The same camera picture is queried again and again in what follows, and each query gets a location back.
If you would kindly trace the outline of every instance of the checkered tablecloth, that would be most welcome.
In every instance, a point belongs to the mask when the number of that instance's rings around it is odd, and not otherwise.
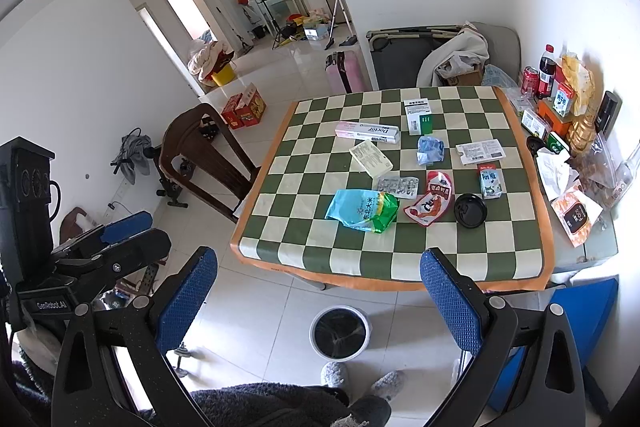
[[[443,162],[417,163],[418,136],[408,133],[403,100],[428,98],[433,136],[444,141]],[[377,143],[394,165],[393,173],[420,180],[426,172],[449,174],[456,197],[479,193],[476,165],[463,166],[456,145],[497,138],[506,158],[495,162],[506,194],[486,201],[488,217],[477,229],[459,225],[449,210],[424,228],[402,209],[398,222],[381,234],[348,229],[324,219],[336,190],[375,188],[352,158],[357,141],[335,136],[340,120],[397,125],[398,144]],[[439,247],[462,275],[476,281],[530,279],[543,269],[540,229],[527,173],[505,113],[491,87],[426,87],[331,96],[299,102],[290,118],[255,205],[242,230],[238,249],[248,258],[324,274],[415,282],[420,254]]]

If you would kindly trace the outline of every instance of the orange box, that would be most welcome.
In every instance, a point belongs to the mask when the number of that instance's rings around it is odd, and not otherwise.
[[[225,119],[226,124],[231,127],[231,129],[238,129],[240,127],[244,127],[244,123],[242,123],[241,118],[236,114],[236,105],[242,98],[242,93],[238,93],[233,95],[225,105],[225,108],[222,110],[222,118]]]
[[[560,116],[552,107],[552,103],[548,98],[540,100],[538,102],[538,116],[551,126],[551,131],[564,139],[569,132],[573,119],[569,116]]]
[[[242,119],[242,123],[249,127],[260,123],[266,107],[257,87],[251,83],[244,90],[240,102],[236,105],[235,113]]]

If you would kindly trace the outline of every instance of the brown chair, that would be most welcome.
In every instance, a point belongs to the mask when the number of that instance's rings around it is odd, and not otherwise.
[[[212,144],[210,144],[198,130],[202,117],[207,115],[213,119],[214,123],[219,127],[222,136],[225,137],[231,149],[233,149],[242,164],[249,171],[249,179],[229,163],[222,154],[214,149]],[[186,177],[180,175],[180,172],[174,169],[172,161],[179,155],[184,156],[196,167],[199,167],[225,185],[239,201],[244,200],[254,185],[260,168],[254,165],[238,143],[238,140],[236,140],[229,130],[225,121],[208,103],[201,103],[193,109],[182,113],[172,121],[162,139],[160,167],[162,171],[178,185],[192,192],[198,199],[212,206],[219,211],[220,214],[228,217],[228,219],[231,219],[234,223],[238,222],[238,218],[234,216],[234,211],[231,208],[195,185]]]

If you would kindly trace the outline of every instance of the pink suitcase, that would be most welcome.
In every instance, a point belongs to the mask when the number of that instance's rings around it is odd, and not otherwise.
[[[326,76],[333,94],[363,92],[362,72],[355,52],[334,52],[326,58]]]

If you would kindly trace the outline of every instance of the white trash can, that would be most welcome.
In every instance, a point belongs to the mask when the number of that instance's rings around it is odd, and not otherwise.
[[[322,310],[309,329],[309,341],[321,357],[333,362],[346,362],[362,353],[369,345],[371,324],[363,311],[337,305]]]

